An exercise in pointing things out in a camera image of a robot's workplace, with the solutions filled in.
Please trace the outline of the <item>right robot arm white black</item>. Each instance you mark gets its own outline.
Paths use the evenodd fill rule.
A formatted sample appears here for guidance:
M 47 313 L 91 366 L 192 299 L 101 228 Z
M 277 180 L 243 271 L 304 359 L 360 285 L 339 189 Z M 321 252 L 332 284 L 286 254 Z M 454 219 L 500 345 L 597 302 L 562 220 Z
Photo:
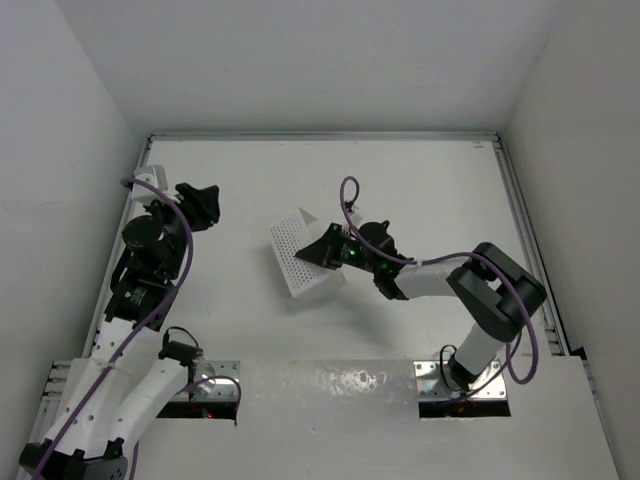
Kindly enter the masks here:
M 389 223 L 367 222 L 356 229 L 336 223 L 295 257 L 317 267 L 337 270 L 344 265 L 369 272 L 379 292 L 389 300 L 420 297 L 457 298 L 474 320 L 469 334 L 443 369 L 451 390 L 470 392 L 472 385 L 501 349 L 511 358 L 521 333 L 527 330 L 532 363 L 524 377 L 507 365 L 514 381 L 529 383 L 537 373 L 539 347 L 531 317 L 547 298 L 543 285 L 511 257 L 489 242 L 471 252 L 430 261 L 401 255 L 388 233 Z

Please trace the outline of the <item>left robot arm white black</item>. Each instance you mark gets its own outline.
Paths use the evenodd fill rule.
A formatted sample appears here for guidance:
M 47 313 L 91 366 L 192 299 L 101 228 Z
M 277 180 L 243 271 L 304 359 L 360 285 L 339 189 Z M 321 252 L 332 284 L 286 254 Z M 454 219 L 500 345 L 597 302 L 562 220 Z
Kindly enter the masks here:
M 123 251 L 111 298 L 78 383 L 42 440 L 25 445 L 19 465 L 34 479 L 131 479 L 139 440 L 192 379 L 201 348 L 159 333 L 193 262 L 193 235 L 220 219 L 220 189 L 176 185 L 149 190 L 144 214 L 121 232 Z

